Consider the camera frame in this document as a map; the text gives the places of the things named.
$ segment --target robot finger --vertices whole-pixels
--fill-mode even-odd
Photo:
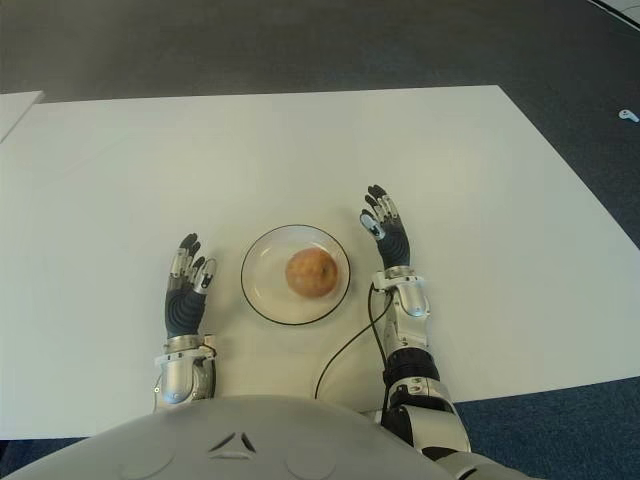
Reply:
[[[187,283],[189,283],[191,286],[193,286],[193,282],[195,282],[196,275],[198,274],[198,270],[200,270],[202,264],[204,264],[204,257],[198,258],[198,260],[193,262],[193,265],[191,265],[191,268],[187,273]]]
[[[391,217],[391,210],[387,205],[387,202],[384,200],[384,197],[387,196],[387,192],[380,185],[374,185],[373,187],[369,187],[369,194],[376,199],[376,203],[380,205],[380,209],[383,214],[381,219],[387,220]]]
[[[389,195],[383,195],[382,201],[384,202],[387,209],[389,210],[389,213],[391,214],[391,218],[393,220],[399,220],[400,215],[398,215],[398,209],[396,208],[396,204],[393,203],[393,200],[391,200],[391,197]]]
[[[191,273],[191,262],[193,262],[193,257],[200,249],[200,242],[196,242],[189,247],[189,251],[187,253],[187,259],[184,262],[184,272],[182,275],[185,277],[185,281],[189,281],[189,274]]]
[[[378,205],[378,202],[376,202],[371,195],[365,195],[364,201],[367,202],[371,206],[371,208],[373,208],[373,211],[376,214],[377,220],[382,221],[382,219],[384,218],[384,213],[382,212],[382,207]]]
[[[171,270],[169,271],[169,285],[167,287],[168,291],[177,290],[182,288],[182,285],[185,281],[185,271],[188,267],[189,260],[189,250],[197,240],[198,236],[195,233],[190,233],[187,235],[182,242],[180,242],[180,246],[178,250],[176,250],[176,254],[173,257],[173,261],[171,262]]]
[[[384,238],[384,229],[369,210],[362,210],[362,213],[360,214],[360,223],[367,229],[373,238],[376,239],[376,241],[380,241]]]
[[[186,237],[184,237],[184,240],[182,240],[182,242],[180,242],[180,247],[179,248],[190,248],[198,239],[198,235],[196,233],[190,233],[189,235],[187,235]]]
[[[216,275],[217,263],[215,258],[209,258],[198,270],[193,282],[193,291],[199,295],[206,295]]]

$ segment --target black cable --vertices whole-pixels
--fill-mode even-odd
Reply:
[[[329,367],[331,366],[331,364],[333,363],[333,361],[338,358],[338,355],[340,355],[342,352],[345,351],[345,349],[351,345],[360,335],[362,335],[364,332],[366,332],[367,330],[369,330],[370,328],[374,327],[374,325],[378,322],[378,320],[380,320],[382,317],[384,317],[384,314],[387,313],[387,310],[389,310],[389,307],[391,306],[391,297],[389,297],[387,295],[387,297],[389,298],[389,303],[387,303],[386,307],[384,307],[384,310],[382,311],[382,313],[380,315],[378,315],[376,317],[376,319],[374,320],[372,318],[371,315],[371,291],[373,290],[373,284],[371,285],[371,289],[369,290],[369,298],[368,298],[368,311],[369,311],[369,325],[367,325],[366,327],[364,327],[362,330],[360,330],[358,333],[356,333],[353,337],[351,337],[351,339],[345,343],[342,347],[340,347],[340,349],[333,354],[333,356],[329,359],[329,361],[327,362],[327,364],[324,366],[324,368],[322,369],[322,373],[320,374],[320,378],[318,378],[318,383],[316,383],[316,391],[313,395],[313,398],[318,398],[318,390],[320,390],[320,383],[322,382],[322,379],[324,378],[324,374],[327,373],[327,370],[329,369]],[[376,331],[375,327],[373,328],[373,331],[375,332],[376,335],[376,339],[379,341],[379,337],[378,337],[378,332]]]
[[[369,295],[367,296],[367,310],[369,312],[369,324],[371,330],[373,330],[373,335],[376,337],[376,343],[378,344],[378,350],[380,350],[380,356],[382,357],[382,364],[384,365],[385,370],[387,369],[387,356],[384,353],[384,348],[382,348],[382,342],[380,341],[380,335],[378,335],[378,331],[373,326],[373,313],[371,313],[371,295],[373,294],[373,283],[369,287]]]
[[[369,310],[369,322],[371,329],[373,330],[373,335],[376,337],[376,343],[378,344],[378,350],[380,350],[380,356],[382,357],[382,364],[384,365],[384,369],[387,369],[387,356],[384,353],[384,348],[382,348],[382,342],[380,341],[380,336],[378,335],[378,330],[376,330],[373,325],[373,314],[371,313],[371,295],[373,294],[373,283],[369,287],[369,296],[367,298],[367,308]],[[382,412],[380,414],[380,423],[384,425],[384,419],[387,416],[387,403],[389,401],[389,387],[385,384],[384,386],[384,399],[382,400]]]

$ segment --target robotic arm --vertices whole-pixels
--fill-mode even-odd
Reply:
[[[207,292],[213,284],[216,261],[198,258],[198,236],[191,233],[180,243],[171,263],[165,299],[167,343],[156,358],[162,369],[154,388],[155,409],[166,409],[215,392],[215,343],[213,335],[199,335]]]
[[[429,352],[429,301],[424,279],[410,266],[402,219],[382,187],[374,185],[368,192],[365,201],[374,213],[362,210],[360,223],[376,240],[385,268],[373,275],[373,287],[392,298],[384,330],[386,394],[381,424],[419,451],[439,447],[468,452],[466,430]]]

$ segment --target plate rim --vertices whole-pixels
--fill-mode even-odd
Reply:
[[[255,247],[256,244],[262,238],[266,237],[270,233],[273,233],[276,230],[280,230],[281,228],[288,228],[288,227],[308,227],[308,228],[313,228],[315,230],[321,231],[322,233],[324,233],[325,235],[328,235],[331,239],[333,239],[334,242],[336,242],[338,247],[340,247],[340,250],[342,250],[342,253],[344,254],[344,258],[347,259],[347,268],[348,268],[347,285],[346,285],[346,287],[344,289],[344,293],[342,294],[342,297],[340,297],[340,300],[338,300],[338,302],[333,306],[333,308],[331,308],[331,310],[329,310],[327,313],[319,316],[318,318],[314,318],[313,320],[309,320],[309,321],[303,322],[303,323],[288,323],[288,322],[282,322],[280,320],[274,320],[273,318],[269,318],[267,315],[265,315],[264,313],[260,312],[253,305],[253,303],[251,303],[251,300],[249,300],[249,297],[247,296],[247,292],[245,291],[245,288],[244,288],[244,281],[242,280],[242,276],[243,276],[242,273],[244,272],[244,265],[247,262],[247,257],[249,256],[249,253],[251,252],[251,250],[253,250],[253,247]],[[316,323],[316,322],[322,320],[323,318],[326,318],[328,315],[333,313],[340,306],[340,304],[344,300],[344,297],[347,296],[347,292],[349,291],[349,287],[350,286],[351,286],[351,262],[349,261],[349,255],[347,255],[347,251],[344,249],[344,247],[338,241],[338,239],[336,237],[334,237],[333,235],[331,235],[329,232],[327,232],[326,230],[323,230],[322,228],[318,228],[318,227],[313,226],[313,225],[308,225],[306,223],[289,223],[287,225],[280,225],[279,227],[272,228],[271,230],[269,230],[269,231],[263,233],[262,235],[260,235],[251,244],[251,246],[247,249],[247,253],[244,254],[244,258],[242,259],[242,266],[240,267],[240,288],[242,289],[242,295],[244,296],[245,300],[247,301],[247,303],[253,309],[254,312],[256,312],[258,315],[260,315],[262,318],[264,318],[266,320],[269,320],[270,322],[273,322],[273,323],[275,323],[277,325],[286,325],[286,326],[289,326],[289,327],[301,327],[303,325],[309,325],[311,323]]]

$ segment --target robot chest logo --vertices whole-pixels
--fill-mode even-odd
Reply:
[[[234,432],[208,450],[211,459],[250,460],[256,449],[246,433]]]

